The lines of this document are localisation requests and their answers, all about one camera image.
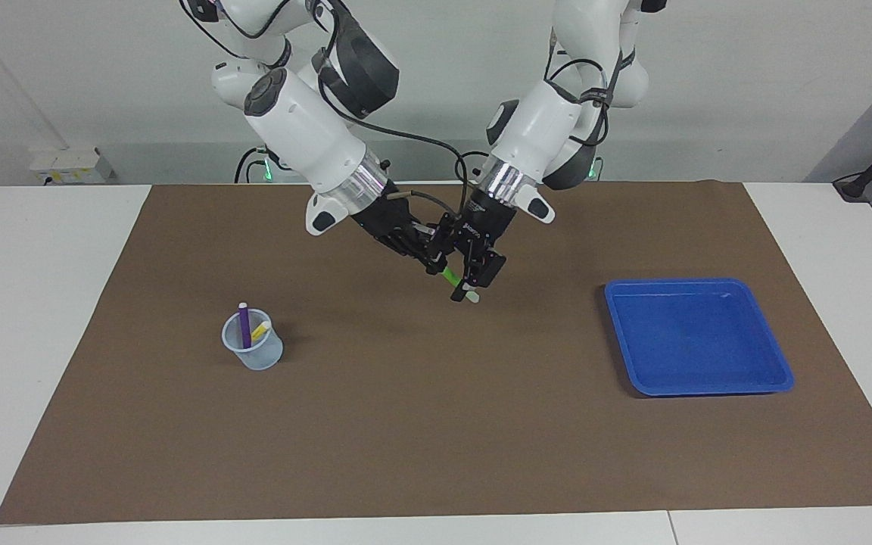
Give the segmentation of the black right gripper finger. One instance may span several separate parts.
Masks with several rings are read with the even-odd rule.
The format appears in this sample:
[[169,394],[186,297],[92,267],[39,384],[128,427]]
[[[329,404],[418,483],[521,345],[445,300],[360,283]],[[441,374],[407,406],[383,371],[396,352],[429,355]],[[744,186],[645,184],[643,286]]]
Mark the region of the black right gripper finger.
[[412,258],[422,263],[427,275],[442,275],[447,268],[447,255],[432,241],[431,235],[405,235],[404,241]]

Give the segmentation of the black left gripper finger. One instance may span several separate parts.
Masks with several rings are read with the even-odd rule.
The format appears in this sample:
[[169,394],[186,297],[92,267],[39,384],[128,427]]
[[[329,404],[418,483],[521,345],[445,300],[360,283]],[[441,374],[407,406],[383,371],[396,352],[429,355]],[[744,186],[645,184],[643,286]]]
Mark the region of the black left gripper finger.
[[468,253],[463,253],[462,272],[457,275],[450,270],[450,280],[453,283],[452,301],[470,301],[475,304],[475,265]]
[[437,223],[430,223],[433,233],[428,241],[429,254],[453,254],[459,251],[458,234],[461,218],[452,213],[443,213]]
[[488,288],[506,263],[504,255],[496,251],[485,251],[470,256],[470,285],[474,288]]

